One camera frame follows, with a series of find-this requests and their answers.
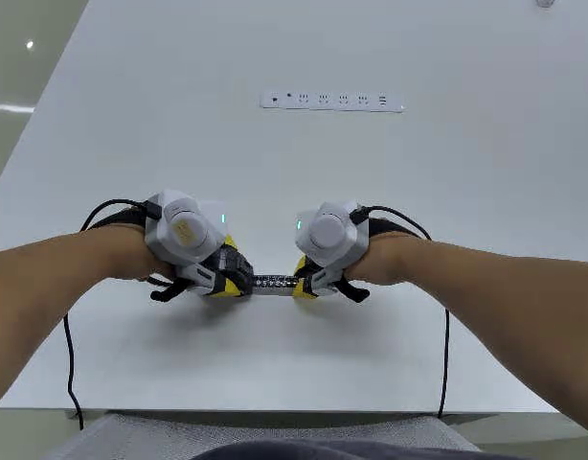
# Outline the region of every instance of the strap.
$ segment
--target strap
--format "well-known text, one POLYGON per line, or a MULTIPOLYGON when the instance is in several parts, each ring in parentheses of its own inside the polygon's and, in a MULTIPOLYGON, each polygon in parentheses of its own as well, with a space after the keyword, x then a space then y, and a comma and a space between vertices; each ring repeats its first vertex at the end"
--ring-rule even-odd
POLYGON ((128 208, 120 211, 119 213, 107 216, 103 220, 99 220, 90 228, 104 227, 105 225, 110 225, 112 223, 128 223, 145 228, 146 217, 147 212, 145 210, 140 208, 128 208))
POLYGON ((387 220, 386 218, 369 218, 369 238, 388 232, 402 232, 413 237, 418 237, 418 235, 408 228, 405 228, 402 225, 398 225, 397 223, 392 222, 391 220, 387 220))
POLYGON ((371 295, 368 289, 353 286, 345 276, 342 276, 339 281, 335 282, 334 286, 339 292, 345 295, 348 299, 354 301, 356 304, 359 304, 371 295))

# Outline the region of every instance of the hand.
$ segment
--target hand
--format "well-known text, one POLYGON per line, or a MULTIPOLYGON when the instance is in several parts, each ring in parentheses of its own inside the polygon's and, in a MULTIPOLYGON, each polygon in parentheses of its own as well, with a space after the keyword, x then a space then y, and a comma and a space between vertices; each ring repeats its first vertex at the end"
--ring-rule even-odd
POLYGON ((376 235, 369 241, 369 249, 364 257, 345 270, 345 277, 374 285, 405 282, 405 255, 418 242, 421 240, 401 232, 376 235))
POLYGON ((172 266, 158 260, 145 243, 145 230, 137 225, 114 223, 94 233, 107 249, 111 278, 144 280, 152 273, 173 277, 172 266))

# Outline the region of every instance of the electrical outlet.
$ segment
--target electrical outlet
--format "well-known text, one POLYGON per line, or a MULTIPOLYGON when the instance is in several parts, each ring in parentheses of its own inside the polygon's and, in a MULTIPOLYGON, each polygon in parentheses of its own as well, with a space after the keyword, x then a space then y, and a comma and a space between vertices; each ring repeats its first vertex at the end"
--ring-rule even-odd
POLYGON ((295 91, 270 90, 260 96, 263 108, 396 112, 405 110, 400 98, 389 91, 295 91))

